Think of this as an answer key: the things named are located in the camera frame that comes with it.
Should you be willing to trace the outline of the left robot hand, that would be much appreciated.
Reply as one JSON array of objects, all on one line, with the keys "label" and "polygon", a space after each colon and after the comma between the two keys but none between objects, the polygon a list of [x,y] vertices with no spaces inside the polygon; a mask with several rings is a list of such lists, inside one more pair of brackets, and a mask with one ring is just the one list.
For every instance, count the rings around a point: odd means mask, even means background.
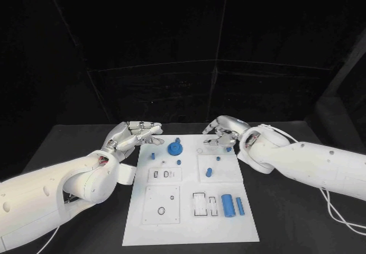
[{"label": "left robot hand", "polygon": [[162,133],[161,123],[145,121],[121,122],[109,131],[100,150],[121,162],[142,144],[161,145],[164,140],[154,135]]}]

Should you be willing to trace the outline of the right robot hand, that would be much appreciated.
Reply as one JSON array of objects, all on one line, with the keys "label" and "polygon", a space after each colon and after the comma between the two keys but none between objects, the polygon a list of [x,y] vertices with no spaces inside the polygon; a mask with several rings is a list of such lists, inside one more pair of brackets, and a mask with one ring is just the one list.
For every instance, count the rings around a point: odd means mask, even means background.
[{"label": "right robot hand", "polygon": [[249,124],[237,118],[220,115],[206,126],[201,134],[214,131],[217,138],[206,139],[203,144],[207,146],[233,147],[240,141],[243,133],[250,128]]}]

